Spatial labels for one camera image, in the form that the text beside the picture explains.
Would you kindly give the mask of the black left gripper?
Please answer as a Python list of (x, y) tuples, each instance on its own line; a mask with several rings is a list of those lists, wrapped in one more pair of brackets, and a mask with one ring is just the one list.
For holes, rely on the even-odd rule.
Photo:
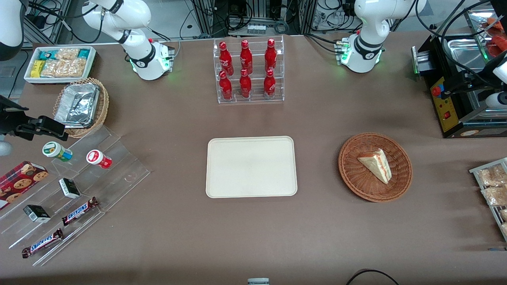
[(455, 75), (457, 75), (458, 81), (444, 81), (441, 84), (441, 99), (447, 99), (454, 94), (496, 89), (496, 76), (492, 71), (482, 70), (473, 75), (470, 72), (461, 70)]

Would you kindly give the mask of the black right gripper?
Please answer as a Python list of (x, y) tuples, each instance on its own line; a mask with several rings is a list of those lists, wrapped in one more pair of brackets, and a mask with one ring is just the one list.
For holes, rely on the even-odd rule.
[[(36, 130), (36, 125), (31, 123), (33, 118), (25, 115), (26, 110), (28, 110), (28, 108), (24, 108), (1, 95), (1, 135), (20, 137), (25, 140), (32, 140), (35, 135), (40, 135), (40, 132)], [(65, 125), (47, 116), (40, 116), (40, 131), (45, 133), (45, 135), (55, 137), (61, 141), (68, 140), (68, 134), (65, 132)]]

